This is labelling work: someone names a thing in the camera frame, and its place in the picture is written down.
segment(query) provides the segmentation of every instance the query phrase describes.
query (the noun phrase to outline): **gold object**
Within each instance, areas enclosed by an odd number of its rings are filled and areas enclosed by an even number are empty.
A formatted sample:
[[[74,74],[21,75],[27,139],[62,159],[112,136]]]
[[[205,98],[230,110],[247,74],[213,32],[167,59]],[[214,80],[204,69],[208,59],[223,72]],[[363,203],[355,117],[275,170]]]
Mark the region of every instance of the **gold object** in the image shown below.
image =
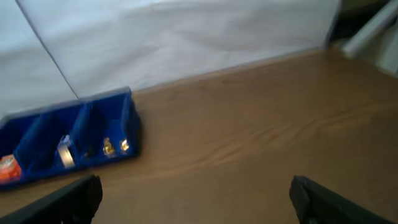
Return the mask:
[[[120,148],[121,148],[122,152],[126,152],[130,148],[129,143],[127,142],[127,139],[120,141]]]
[[[72,155],[68,149],[68,146],[63,145],[58,148],[58,153],[60,154],[61,161],[65,168],[71,168],[75,166],[75,162],[73,161]]]
[[[114,147],[111,144],[111,141],[109,140],[109,138],[104,138],[104,153],[107,156],[113,156],[113,154],[115,153]]]

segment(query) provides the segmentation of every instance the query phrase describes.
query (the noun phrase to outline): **small metallic object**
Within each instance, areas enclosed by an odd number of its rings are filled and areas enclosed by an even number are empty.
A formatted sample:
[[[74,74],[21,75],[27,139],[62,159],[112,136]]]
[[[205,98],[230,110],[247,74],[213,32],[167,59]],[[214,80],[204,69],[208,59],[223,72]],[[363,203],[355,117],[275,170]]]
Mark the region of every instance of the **small metallic object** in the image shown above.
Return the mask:
[[[129,143],[127,142],[127,139],[124,139],[120,141],[120,149],[122,152],[126,152],[130,148]]]
[[[71,145],[69,135],[63,136],[60,143],[58,144],[57,151],[60,155],[61,161],[65,168],[72,168],[75,166],[73,157],[70,154],[69,147]]]
[[[111,144],[109,138],[104,138],[104,154],[107,156],[113,156],[115,153],[114,147]]]

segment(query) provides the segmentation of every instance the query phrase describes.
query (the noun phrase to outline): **white sheet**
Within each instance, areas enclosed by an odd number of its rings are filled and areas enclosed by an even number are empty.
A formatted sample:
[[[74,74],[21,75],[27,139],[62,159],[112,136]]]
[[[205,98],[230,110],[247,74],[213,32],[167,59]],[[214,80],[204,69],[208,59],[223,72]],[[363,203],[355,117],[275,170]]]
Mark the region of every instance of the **white sheet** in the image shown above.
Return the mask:
[[[338,0],[20,0],[79,96],[322,46]]]
[[[0,1],[0,118],[72,99],[16,2]]]

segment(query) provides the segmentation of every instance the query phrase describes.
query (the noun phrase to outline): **wood grain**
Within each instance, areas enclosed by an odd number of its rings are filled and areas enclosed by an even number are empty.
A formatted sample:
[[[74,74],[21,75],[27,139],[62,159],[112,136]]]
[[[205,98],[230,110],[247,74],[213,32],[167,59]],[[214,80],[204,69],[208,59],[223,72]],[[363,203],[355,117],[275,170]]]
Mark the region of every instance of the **wood grain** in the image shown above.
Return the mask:
[[[140,91],[140,158],[0,194],[0,215],[94,173],[93,223],[298,223],[306,175],[398,222],[398,80],[320,52]]]

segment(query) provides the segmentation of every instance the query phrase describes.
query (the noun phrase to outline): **white pole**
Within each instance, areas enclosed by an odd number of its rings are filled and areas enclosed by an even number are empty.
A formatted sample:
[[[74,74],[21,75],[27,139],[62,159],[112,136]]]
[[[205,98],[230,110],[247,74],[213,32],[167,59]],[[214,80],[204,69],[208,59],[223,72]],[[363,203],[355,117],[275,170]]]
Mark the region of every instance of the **white pole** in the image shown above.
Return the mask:
[[[343,52],[346,57],[355,57],[397,14],[398,0],[391,0],[343,46]]]

